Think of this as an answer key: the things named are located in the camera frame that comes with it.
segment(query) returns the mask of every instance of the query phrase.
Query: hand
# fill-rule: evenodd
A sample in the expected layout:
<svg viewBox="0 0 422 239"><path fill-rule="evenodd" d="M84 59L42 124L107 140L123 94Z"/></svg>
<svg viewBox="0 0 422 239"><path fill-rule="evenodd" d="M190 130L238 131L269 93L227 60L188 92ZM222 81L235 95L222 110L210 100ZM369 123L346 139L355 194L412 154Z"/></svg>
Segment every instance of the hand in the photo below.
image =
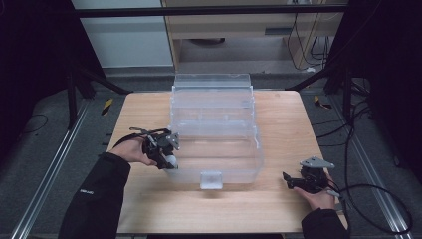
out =
<svg viewBox="0 0 422 239"><path fill-rule="evenodd" d="M117 145L109 153L115 154L127 162L141 162L147 166L156 166L157 162L149 159L142 152L143 141L142 137L132 138Z"/></svg>
<svg viewBox="0 0 422 239"><path fill-rule="evenodd" d="M332 184L332 178L328 174L326 175L330 184ZM311 194L299 187L294 187L293 190L303 197L309 204L312 210L320 209L334 209L335 198L334 196L326 192L327 188L319 193Z"/></svg>

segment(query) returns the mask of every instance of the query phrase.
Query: wooden desk panel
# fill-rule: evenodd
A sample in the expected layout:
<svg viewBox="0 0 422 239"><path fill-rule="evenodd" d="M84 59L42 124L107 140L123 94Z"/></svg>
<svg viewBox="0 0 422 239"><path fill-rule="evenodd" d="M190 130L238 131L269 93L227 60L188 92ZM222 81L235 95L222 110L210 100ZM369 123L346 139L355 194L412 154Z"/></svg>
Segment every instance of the wooden desk panel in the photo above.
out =
<svg viewBox="0 0 422 239"><path fill-rule="evenodd" d="M118 233L300 232L308 204L289 190L282 171L299 177L299 162L321 157L301 97L296 92L255 91L264 168L252 184L200 190L176 184L156 167L133 164L125 188ZM170 93L128 95L110 145L131 126L169 124Z"/></svg>

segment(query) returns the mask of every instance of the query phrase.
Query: white wall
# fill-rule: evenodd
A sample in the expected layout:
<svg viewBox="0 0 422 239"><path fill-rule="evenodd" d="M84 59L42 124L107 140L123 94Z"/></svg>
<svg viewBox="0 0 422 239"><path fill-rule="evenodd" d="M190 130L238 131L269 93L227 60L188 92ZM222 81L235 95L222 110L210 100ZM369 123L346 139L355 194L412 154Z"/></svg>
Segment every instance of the white wall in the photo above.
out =
<svg viewBox="0 0 422 239"><path fill-rule="evenodd" d="M76 9L160 7L160 0L73 0ZM81 19L103 68L172 67L163 17Z"/></svg>

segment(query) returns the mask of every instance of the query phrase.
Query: person's left hand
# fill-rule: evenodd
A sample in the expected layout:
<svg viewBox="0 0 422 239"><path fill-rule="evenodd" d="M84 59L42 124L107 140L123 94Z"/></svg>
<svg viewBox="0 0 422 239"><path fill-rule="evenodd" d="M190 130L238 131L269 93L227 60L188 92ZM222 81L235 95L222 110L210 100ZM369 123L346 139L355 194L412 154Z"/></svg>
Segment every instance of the person's left hand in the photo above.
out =
<svg viewBox="0 0 422 239"><path fill-rule="evenodd" d="M149 159L142 152L143 141L143 137L126 140L110 150L109 153L115 154L127 162L141 162L147 166L156 166L157 162Z"/></svg>

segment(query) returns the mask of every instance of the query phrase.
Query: black horizontal bar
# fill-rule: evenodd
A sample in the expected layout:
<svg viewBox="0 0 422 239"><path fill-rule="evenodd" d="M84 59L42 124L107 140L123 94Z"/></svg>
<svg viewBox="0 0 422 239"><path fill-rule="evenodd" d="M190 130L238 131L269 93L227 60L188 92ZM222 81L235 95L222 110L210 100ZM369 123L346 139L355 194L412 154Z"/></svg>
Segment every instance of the black horizontal bar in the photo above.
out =
<svg viewBox="0 0 422 239"><path fill-rule="evenodd" d="M56 11L51 14L78 16L79 18L100 17L146 17L146 16L185 16L185 15L225 15L225 14L271 14L271 13L332 13L345 12L347 4L308 4L308 5L266 5L266 6L206 6L206 7L157 7L121 9L78 9Z"/></svg>

